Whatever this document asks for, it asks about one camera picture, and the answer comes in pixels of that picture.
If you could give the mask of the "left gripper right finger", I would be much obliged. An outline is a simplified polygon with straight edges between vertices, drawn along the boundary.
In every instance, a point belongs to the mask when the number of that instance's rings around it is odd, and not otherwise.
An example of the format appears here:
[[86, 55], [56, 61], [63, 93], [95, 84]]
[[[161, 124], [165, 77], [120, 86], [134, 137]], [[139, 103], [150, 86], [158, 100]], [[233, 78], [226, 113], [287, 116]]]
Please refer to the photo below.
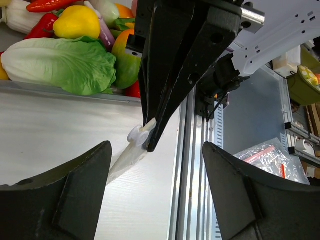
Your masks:
[[318, 186], [270, 174], [211, 142], [202, 154], [222, 239], [320, 238]]

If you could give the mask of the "toy carrot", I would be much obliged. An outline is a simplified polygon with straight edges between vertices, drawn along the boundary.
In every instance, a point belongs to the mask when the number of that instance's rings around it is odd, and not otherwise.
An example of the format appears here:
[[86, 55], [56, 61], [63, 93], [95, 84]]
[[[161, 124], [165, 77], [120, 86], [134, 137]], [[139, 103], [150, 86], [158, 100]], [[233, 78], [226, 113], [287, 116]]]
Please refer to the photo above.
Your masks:
[[26, 6], [26, 10], [31, 13], [46, 13], [64, 9], [78, 0], [36, 0]]

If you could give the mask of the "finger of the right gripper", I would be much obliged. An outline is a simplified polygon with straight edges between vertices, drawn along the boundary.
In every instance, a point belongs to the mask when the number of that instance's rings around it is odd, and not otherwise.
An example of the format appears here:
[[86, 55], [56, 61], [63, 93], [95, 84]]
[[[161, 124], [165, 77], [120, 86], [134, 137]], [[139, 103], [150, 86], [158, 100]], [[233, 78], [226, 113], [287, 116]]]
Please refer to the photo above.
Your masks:
[[192, 0], [140, 0], [137, 35], [145, 39], [138, 74], [143, 122], [157, 115], [160, 100], [179, 47], [189, 27]]
[[161, 106], [154, 117], [156, 127], [147, 143], [149, 152], [155, 150], [172, 115], [215, 61], [174, 60], [161, 94]]

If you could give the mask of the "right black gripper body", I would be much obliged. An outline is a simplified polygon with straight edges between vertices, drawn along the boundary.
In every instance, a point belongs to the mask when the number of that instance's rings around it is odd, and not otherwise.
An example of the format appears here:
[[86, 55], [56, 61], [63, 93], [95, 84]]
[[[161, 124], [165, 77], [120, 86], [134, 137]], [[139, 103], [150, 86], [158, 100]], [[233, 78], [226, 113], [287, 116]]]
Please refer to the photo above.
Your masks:
[[126, 53], [141, 60], [217, 60], [265, 14], [243, 0], [140, 0]]

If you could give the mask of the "clear dotted zip bag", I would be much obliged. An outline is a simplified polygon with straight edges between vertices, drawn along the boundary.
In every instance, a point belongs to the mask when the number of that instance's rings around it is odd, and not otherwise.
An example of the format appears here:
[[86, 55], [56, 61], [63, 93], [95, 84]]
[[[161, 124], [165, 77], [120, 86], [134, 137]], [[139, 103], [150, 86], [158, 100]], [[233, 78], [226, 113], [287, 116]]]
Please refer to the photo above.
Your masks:
[[157, 120], [153, 118], [145, 126], [137, 125], [131, 130], [127, 136], [127, 147], [111, 159], [106, 185], [112, 183], [145, 158], [148, 154], [148, 139], [156, 125]]

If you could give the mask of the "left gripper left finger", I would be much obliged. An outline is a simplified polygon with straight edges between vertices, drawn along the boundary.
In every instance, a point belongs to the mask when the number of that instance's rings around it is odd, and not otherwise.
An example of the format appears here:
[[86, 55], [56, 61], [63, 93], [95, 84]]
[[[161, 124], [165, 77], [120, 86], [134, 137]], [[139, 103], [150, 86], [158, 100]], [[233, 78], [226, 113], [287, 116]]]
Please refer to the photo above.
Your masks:
[[0, 187], [2, 240], [93, 240], [112, 159], [103, 141], [83, 155]]

